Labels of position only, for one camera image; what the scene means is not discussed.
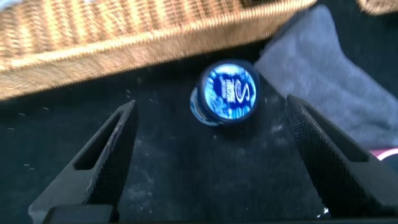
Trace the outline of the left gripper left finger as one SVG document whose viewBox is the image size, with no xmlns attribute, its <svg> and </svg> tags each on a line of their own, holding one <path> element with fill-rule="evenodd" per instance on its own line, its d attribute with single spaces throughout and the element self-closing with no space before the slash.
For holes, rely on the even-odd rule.
<svg viewBox="0 0 398 224">
<path fill-rule="evenodd" d="M 138 123 L 136 101 L 120 106 L 31 203 L 32 221 L 117 222 Z"/>
</svg>

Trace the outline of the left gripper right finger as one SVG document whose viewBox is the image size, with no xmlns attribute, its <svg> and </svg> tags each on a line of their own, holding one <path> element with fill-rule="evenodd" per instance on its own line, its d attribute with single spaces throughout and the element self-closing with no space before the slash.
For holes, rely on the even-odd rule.
<svg viewBox="0 0 398 224">
<path fill-rule="evenodd" d="M 313 185 L 332 216 L 397 216 L 396 172 L 306 101 L 288 95 L 285 115 Z"/>
</svg>

